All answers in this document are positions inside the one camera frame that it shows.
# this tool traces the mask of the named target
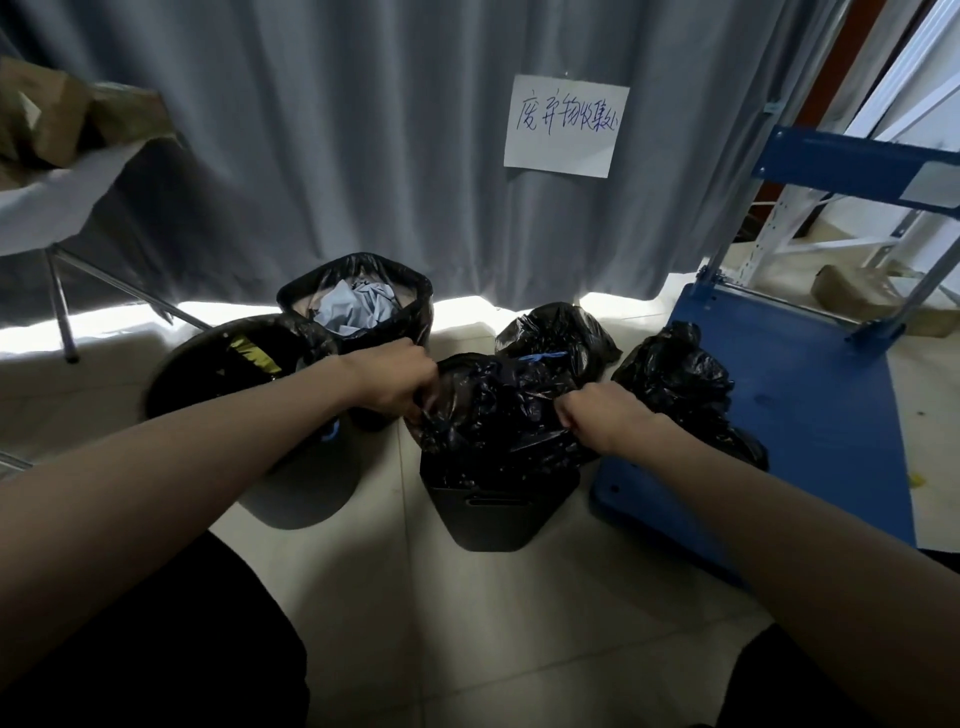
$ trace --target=sunlight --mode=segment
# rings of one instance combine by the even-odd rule
[[[606,293],[588,293],[580,305],[598,319],[629,319],[663,313],[663,302],[611,296]],[[211,326],[217,327],[228,321],[279,313],[275,305],[243,305],[240,303],[217,303],[187,301],[180,308]],[[512,311],[500,308],[480,296],[464,296],[434,302],[434,331],[480,324],[492,335],[502,331],[517,316],[528,311]],[[86,339],[107,339],[112,336],[155,328],[164,336],[182,339],[192,335],[192,327],[174,319],[171,326],[157,316],[145,303],[111,306],[96,311],[87,311],[70,316],[70,327],[77,343]],[[27,327],[0,329],[0,357],[19,356],[32,352],[55,352],[60,349],[60,330],[57,321],[48,319]]]

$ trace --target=right hand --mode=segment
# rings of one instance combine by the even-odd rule
[[[663,435],[679,430],[666,415],[658,415],[616,382],[591,382],[554,400],[564,427],[588,448],[636,462],[658,448]]]

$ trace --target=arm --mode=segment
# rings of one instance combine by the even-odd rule
[[[199,536],[352,406],[402,414],[436,376],[402,339],[203,402],[0,486],[0,688]]]
[[[618,384],[588,384],[557,409],[585,444],[670,487],[847,695],[890,725],[960,725],[960,576],[701,443]]]

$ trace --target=gray curtain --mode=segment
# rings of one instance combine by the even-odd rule
[[[66,247],[174,301],[267,303],[373,251],[438,298],[652,298],[736,229],[731,201],[833,0],[8,0],[0,43],[159,89],[155,142]],[[505,169],[516,73],[631,88],[606,180]],[[0,320],[48,318],[39,253]],[[72,307],[122,298],[70,276]]]

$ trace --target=plastic bag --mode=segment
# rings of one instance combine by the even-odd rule
[[[322,328],[288,314],[253,316],[202,331],[161,362],[143,397],[143,419],[289,376],[332,353],[333,342]],[[322,436],[333,437],[338,429],[338,421],[331,420],[321,428]]]
[[[444,487],[522,487],[597,456],[554,409],[555,398],[577,389],[569,373],[481,353],[456,354],[438,370],[434,389],[421,395],[420,422],[407,425],[424,452],[445,456]]]
[[[495,350],[513,358],[545,354],[547,366],[570,372],[578,387],[599,379],[623,353],[596,319],[572,303],[547,303],[515,319],[496,337]]]
[[[727,421],[733,381],[726,368],[700,348],[696,324],[668,324],[630,352],[611,379],[697,439],[769,470],[767,449]]]
[[[276,302],[284,312],[313,322],[321,299],[337,283],[341,280],[354,283],[360,279],[388,284],[394,289],[399,310],[373,328],[362,328],[349,336],[331,331],[329,335],[338,353],[376,347],[404,336],[415,344],[425,345],[433,325],[433,284],[417,271],[380,255],[355,253],[331,260],[283,286],[276,294]]]

